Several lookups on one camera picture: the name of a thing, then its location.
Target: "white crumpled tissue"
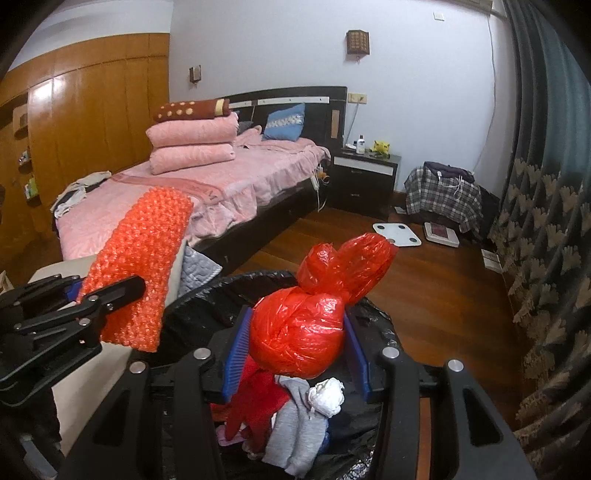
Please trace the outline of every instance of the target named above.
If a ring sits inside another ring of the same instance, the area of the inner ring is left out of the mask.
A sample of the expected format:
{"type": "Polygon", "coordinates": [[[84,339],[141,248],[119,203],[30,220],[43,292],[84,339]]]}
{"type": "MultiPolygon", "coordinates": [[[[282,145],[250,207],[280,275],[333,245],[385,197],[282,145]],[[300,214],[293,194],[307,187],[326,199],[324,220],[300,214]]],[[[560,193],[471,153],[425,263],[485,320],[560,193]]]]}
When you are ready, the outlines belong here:
{"type": "Polygon", "coordinates": [[[345,386],[334,377],[311,387],[308,390],[308,402],[312,412],[322,413],[328,419],[336,415],[345,401],[344,388],[345,386]]]}

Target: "orange mesh foam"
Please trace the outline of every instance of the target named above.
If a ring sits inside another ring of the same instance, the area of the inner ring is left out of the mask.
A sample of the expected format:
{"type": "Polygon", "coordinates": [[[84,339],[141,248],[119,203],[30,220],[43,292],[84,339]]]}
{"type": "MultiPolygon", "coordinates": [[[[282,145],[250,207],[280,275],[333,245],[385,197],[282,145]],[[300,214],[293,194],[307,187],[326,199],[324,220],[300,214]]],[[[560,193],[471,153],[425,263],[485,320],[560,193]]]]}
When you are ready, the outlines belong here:
{"type": "Polygon", "coordinates": [[[156,351],[170,269],[192,211],[193,203],[178,190],[153,188],[119,222],[90,267],[78,301],[131,275],[144,279],[146,291],[142,299],[107,315],[103,341],[156,351]]]}

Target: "stack of folded blankets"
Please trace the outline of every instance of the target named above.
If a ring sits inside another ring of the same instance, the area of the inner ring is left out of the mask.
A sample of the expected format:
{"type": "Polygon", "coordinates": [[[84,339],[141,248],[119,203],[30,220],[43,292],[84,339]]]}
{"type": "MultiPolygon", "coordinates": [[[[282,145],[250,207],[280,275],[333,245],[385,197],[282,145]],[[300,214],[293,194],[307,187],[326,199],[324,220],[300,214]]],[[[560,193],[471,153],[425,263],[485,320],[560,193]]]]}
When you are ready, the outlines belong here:
{"type": "Polygon", "coordinates": [[[187,100],[160,107],[154,115],[156,124],[146,131],[154,146],[152,174],[233,160],[238,116],[229,103],[228,99],[187,100]]]}

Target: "bed frame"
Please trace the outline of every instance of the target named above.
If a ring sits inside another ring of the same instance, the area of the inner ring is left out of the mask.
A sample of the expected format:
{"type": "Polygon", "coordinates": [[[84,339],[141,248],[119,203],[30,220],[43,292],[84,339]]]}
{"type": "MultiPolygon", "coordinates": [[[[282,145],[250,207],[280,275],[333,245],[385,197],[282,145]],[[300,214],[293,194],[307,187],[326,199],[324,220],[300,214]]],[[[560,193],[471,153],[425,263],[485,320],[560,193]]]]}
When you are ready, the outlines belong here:
{"type": "MultiPolygon", "coordinates": [[[[347,87],[290,87],[228,95],[230,107],[240,121],[253,121],[265,128],[269,113],[305,103],[306,119],[301,136],[326,147],[331,154],[343,146],[347,87]]],[[[326,193],[321,190],[321,198],[326,193]]],[[[222,266],[222,274],[236,270],[258,250],[298,218],[317,207],[316,192],[305,180],[260,207],[252,220],[236,225],[222,236],[204,240],[195,249],[222,266]]]]}

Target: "black headboard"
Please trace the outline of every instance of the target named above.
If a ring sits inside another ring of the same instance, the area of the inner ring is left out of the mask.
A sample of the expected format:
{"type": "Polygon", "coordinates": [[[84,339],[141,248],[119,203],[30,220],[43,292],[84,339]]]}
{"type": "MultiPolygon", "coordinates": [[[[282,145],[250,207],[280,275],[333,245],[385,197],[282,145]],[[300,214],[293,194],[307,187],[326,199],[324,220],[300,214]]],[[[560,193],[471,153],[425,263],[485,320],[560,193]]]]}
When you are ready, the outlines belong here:
{"type": "Polygon", "coordinates": [[[239,120],[252,120],[265,128],[271,112],[296,103],[306,104],[301,136],[331,152],[343,146],[347,87],[288,87],[227,95],[230,107],[240,110],[239,120]]]}

